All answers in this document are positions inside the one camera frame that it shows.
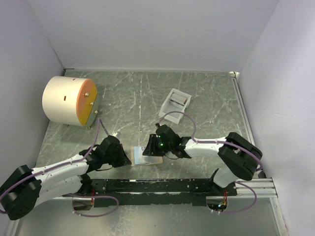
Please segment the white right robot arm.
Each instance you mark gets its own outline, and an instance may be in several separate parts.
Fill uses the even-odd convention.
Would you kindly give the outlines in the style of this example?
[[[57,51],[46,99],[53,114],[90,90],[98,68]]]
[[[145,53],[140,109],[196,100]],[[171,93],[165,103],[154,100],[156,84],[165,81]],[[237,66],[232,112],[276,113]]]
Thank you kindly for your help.
[[[219,139],[196,139],[180,137],[164,124],[150,135],[142,155],[164,156],[169,152],[189,159],[218,156],[225,166],[215,171],[209,183],[209,191],[216,196],[238,179],[252,180],[254,173],[262,168],[262,152],[236,132]]]

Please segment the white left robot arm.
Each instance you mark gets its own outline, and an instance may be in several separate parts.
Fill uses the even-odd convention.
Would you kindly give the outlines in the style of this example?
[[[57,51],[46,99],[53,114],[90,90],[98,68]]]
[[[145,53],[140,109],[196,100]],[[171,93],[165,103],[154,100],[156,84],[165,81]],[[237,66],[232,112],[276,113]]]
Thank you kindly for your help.
[[[74,194],[90,196],[92,179],[89,173],[104,164],[113,168],[130,165],[120,140],[109,135],[101,144],[95,144],[77,155],[40,168],[18,167],[0,188],[0,204],[10,220],[18,220],[39,204]]]

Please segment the beige leather card holder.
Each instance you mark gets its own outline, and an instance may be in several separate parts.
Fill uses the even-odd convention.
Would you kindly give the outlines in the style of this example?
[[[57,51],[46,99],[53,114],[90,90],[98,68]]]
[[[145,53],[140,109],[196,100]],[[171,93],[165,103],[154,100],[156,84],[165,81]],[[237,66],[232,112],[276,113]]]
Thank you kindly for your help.
[[[163,163],[163,157],[161,156],[143,156],[142,158],[134,158],[134,147],[130,148],[130,160],[131,166],[147,166],[147,165],[157,165]]]

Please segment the credit card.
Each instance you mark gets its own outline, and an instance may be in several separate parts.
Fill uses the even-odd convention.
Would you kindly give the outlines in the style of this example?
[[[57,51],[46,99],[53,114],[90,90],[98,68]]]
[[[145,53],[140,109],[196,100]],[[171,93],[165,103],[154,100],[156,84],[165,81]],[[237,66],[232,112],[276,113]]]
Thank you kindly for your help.
[[[143,147],[143,146],[134,147],[134,152],[133,152],[134,158],[142,158],[144,150],[145,150],[145,147]]]

